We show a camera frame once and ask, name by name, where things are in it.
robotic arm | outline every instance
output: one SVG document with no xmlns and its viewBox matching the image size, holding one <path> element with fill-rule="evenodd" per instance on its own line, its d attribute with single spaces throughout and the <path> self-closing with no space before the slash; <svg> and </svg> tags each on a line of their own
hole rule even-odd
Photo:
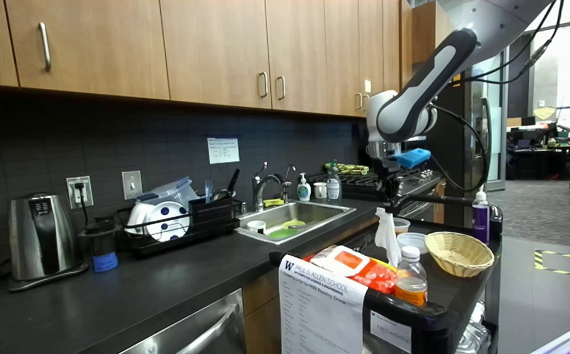
<svg viewBox="0 0 570 354">
<path fill-rule="evenodd" d="M 503 51 L 554 0 L 438 0 L 455 27 L 418 67 L 397 94 L 379 92 L 367 100 L 367 155 L 387 167 L 398 143 L 426 134 L 436 124 L 428 102 L 450 79 Z"/>
</svg>

gray wall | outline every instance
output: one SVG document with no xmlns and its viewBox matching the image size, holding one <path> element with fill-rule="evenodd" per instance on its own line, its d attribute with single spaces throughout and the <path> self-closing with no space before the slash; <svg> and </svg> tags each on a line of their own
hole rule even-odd
<svg viewBox="0 0 570 354">
<path fill-rule="evenodd" d="M 66 195 L 64 177 L 90 175 L 92 216 L 125 206 L 119 171 L 139 169 L 143 189 L 190 177 L 226 187 L 227 169 L 208 167 L 206 136 L 239 138 L 237 195 L 249 202 L 249 179 L 261 161 L 269 171 L 320 171 L 324 161 L 357 161 L 363 120 L 279 114 L 188 104 L 153 104 L 96 96 L 0 90 L 0 258 L 7 256 L 11 197 L 29 191 Z"/>
</svg>

kitchen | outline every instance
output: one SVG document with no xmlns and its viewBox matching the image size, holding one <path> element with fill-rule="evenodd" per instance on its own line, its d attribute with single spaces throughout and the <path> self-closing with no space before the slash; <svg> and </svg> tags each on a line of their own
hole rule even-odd
<svg viewBox="0 0 570 354">
<path fill-rule="evenodd" d="M 263 39 L 257 41 L 261 41 L 263 45 L 249 47 L 263 47 L 263 51 L 259 53 L 263 69 L 253 69 L 243 81 L 245 84 L 239 86 L 239 90 L 226 92 L 229 84 L 226 81 L 227 77 L 214 71 L 216 67 L 220 67 L 222 63 L 229 63 L 235 65 L 229 69 L 233 73 L 241 69 L 249 71 L 249 61 L 243 57 L 247 47 L 227 43 L 226 39 L 224 53 L 202 53 L 206 57 L 216 57 L 216 63 L 204 63 L 202 57 L 198 63 L 204 63 L 206 67 L 190 71 L 198 77 L 198 81 L 214 81 L 214 77 L 222 77 L 222 82 L 206 92 L 190 92 L 198 90 L 200 86 L 200 82 L 192 82 L 188 84 L 188 92 L 182 92 L 182 82 L 190 82 L 190 79 L 184 75 L 190 73 L 180 71 L 178 75 L 172 75 L 172 55 L 182 57 L 182 53 L 172 53 L 172 49 L 176 49 L 178 45 L 170 45 L 174 39 L 167 37 L 178 31 L 161 33 L 161 27 L 170 25 L 170 20 L 174 18 L 165 16 L 169 16 L 172 10 L 176 10 L 178 16 L 182 14 L 180 8 L 172 8 L 170 4 L 186 4 L 192 6 L 192 10 L 214 16 L 200 18 L 200 25 L 222 23 L 222 14 L 226 14 L 226 20 L 235 18 L 235 22 L 231 20 L 231 23 L 241 27 L 239 37 L 235 39 L 245 39 L 247 33 L 261 31 Z M 157 6 L 169 6 L 169 12 L 159 12 Z M 110 214 L 125 204 L 119 189 L 121 171 L 141 171 L 145 189 L 163 185 L 182 175 L 190 175 L 196 189 L 202 187 L 206 179 L 212 179 L 216 185 L 224 187 L 229 171 L 220 171 L 208 165 L 206 138 L 210 136 L 226 134 L 239 140 L 241 175 L 237 183 L 237 195 L 243 200 L 251 199 L 251 173 L 257 171 L 261 167 L 261 161 L 265 159 L 269 161 L 269 169 L 275 173 L 284 173 L 286 165 L 290 163 L 294 163 L 298 171 L 318 171 L 324 161 L 357 161 L 363 140 L 363 120 L 359 118 L 361 98 L 367 92 L 398 86 L 398 82 L 404 82 L 402 77 L 408 77 L 406 67 L 410 67 L 412 63 L 408 61 L 408 57 L 412 55 L 416 61 L 418 53 L 410 53 L 402 45 L 408 45 L 408 22 L 416 22 L 416 16 L 420 14 L 402 12 L 402 2 L 397 0 L 361 0 L 330 6 L 326 2 L 324 12 L 320 12 L 322 6 L 320 10 L 314 8 L 314 12 L 302 12 L 300 8 L 304 8 L 306 4 L 302 6 L 298 2 L 265 2 L 263 8 L 263 2 L 247 0 L 229 4 L 226 2 L 226 6 L 229 6 L 227 12 L 224 12 L 220 2 L 190 4 L 151 0 L 129 4 L 104 2 L 102 6 L 98 2 L 45 4 L 39 0 L 7 0 L 3 8 L 0 8 L 0 33 L 5 33 L 0 39 L 7 41 L 0 43 L 0 49 L 7 51 L 9 39 L 13 47 L 13 53 L 9 53 L 13 57 L 3 59 L 5 67 L 9 65 L 9 71 L 5 69 L 3 77 L 0 77 L 0 259 L 7 258 L 5 210 L 9 199 L 37 189 L 66 193 L 64 177 L 70 175 L 90 175 L 96 202 L 90 212 L 94 216 Z M 253 23 L 257 25 L 257 29 L 245 27 L 249 25 L 247 12 L 237 10 L 239 6 L 251 10 L 259 8 L 259 20 L 257 23 Z M 145 22 L 129 22 L 131 14 L 147 18 Z M 286 16 L 283 14 L 298 18 L 298 25 L 302 27 L 296 27 L 296 31 L 286 27 L 292 23 L 283 23 L 281 20 L 286 20 Z M 275 23 L 273 27 L 269 27 L 269 33 L 265 33 L 265 27 L 261 25 L 263 16 L 267 16 Z M 151 39 L 137 37 L 137 33 L 159 35 Z M 208 39 L 208 35 L 204 33 L 210 31 L 186 31 L 188 39 L 198 39 L 196 43 L 204 43 Z M 290 37 L 286 37 L 286 33 L 290 33 L 292 37 L 304 37 L 308 39 L 308 43 L 292 41 Z M 294 57 L 290 61 L 279 63 L 277 59 L 286 57 L 284 53 Z M 322 94 L 336 88 L 343 88 L 345 92 Z M 226 248 L 227 242 L 229 240 L 214 242 L 214 246 L 220 246 L 220 250 L 186 254 L 186 258 L 194 261 L 190 269 L 206 265 L 204 259 L 210 256 L 226 263 L 226 259 L 231 258 L 226 252 L 229 250 Z M 267 271 L 265 254 L 255 252 L 253 246 L 243 242 L 239 248 L 239 252 L 251 254 L 245 258 L 245 267 L 218 267 L 218 277 L 212 279 L 214 285 L 194 285 L 204 291 L 204 297 L 194 303 L 196 307 L 206 305 L 216 297 L 212 287 L 218 287 L 220 281 L 224 283 L 224 289 L 229 289 L 229 283 L 249 283 L 255 275 Z M 174 269 L 172 263 L 176 258 L 184 258 L 184 254 L 178 252 L 172 256 L 165 256 L 159 259 L 159 263 L 149 261 L 149 265 L 155 263 L 163 267 L 165 261 L 169 261 L 170 269 Z M 102 283 L 112 285 L 113 281 L 123 281 L 121 277 L 143 277 L 149 265 L 119 263 L 119 271 L 104 275 Z M 143 273 L 125 275 L 121 273 L 123 267 L 125 273 L 129 267 L 137 267 Z M 72 303 L 72 309 L 64 307 L 66 317 L 58 318 L 62 322 L 66 318 L 78 317 L 78 305 L 76 301 L 68 301 L 68 297 L 86 299 L 86 293 L 68 293 L 70 285 L 72 289 L 84 289 L 86 285 L 94 287 L 100 283 L 94 275 L 86 275 L 80 279 L 72 279 L 72 283 L 64 281 L 55 287 L 58 291 L 64 291 L 60 299 L 53 295 L 37 295 L 47 303 Z M 170 305 L 172 301 L 182 303 L 196 299 L 194 293 L 182 295 L 182 289 L 184 287 L 174 293 L 157 293 L 155 297 L 163 299 L 163 303 L 157 305 L 155 301 L 147 305 L 139 297 L 129 297 L 129 301 L 139 301 L 139 305 L 143 307 L 139 307 L 139 311 L 135 313 L 123 313 L 125 317 L 129 317 L 127 322 L 139 322 L 139 317 L 143 317 L 145 313 L 145 317 L 155 317 L 165 305 L 170 309 L 170 313 L 167 313 L 169 317 L 186 313 L 182 305 L 182 309 Z M 33 293 L 25 293 L 19 297 L 21 305 L 33 305 L 37 301 L 33 301 Z M 112 317 L 117 317 L 117 313 L 113 313 L 115 309 L 117 307 L 108 309 L 110 315 L 104 320 L 86 318 L 84 322 L 100 328 L 119 330 L 117 326 L 112 326 Z M 37 318 L 27 313 L 27 317 L 19 317 L 19 322 L 15 324 L 29 330 L 27 326 L 35 326 L 37 322 L 33 320 Z M 161 324 L 169 322 L 169 318 L 151 318 L 151 322 Z M 51 332 L 51 326 L 51 322 L 43 322 L 37 338 L 17 338 L 17 342 L 9 344 L 13 344 L 19 352 L 33 352 L 37 350 L 39 342 L 47 344 L 47 336 L 51 338 L 55 334 Z M 92 338 L 90 342 L 78 342 L 78 332 L 70 332 L 64 334 L 62 340 L 47 344 L 47 348 L 84 350 L 88 346 L 94 346 L 96 340 L 112 334 L 115 332 L 96 334 L 96 338 Z"/>
</svg>

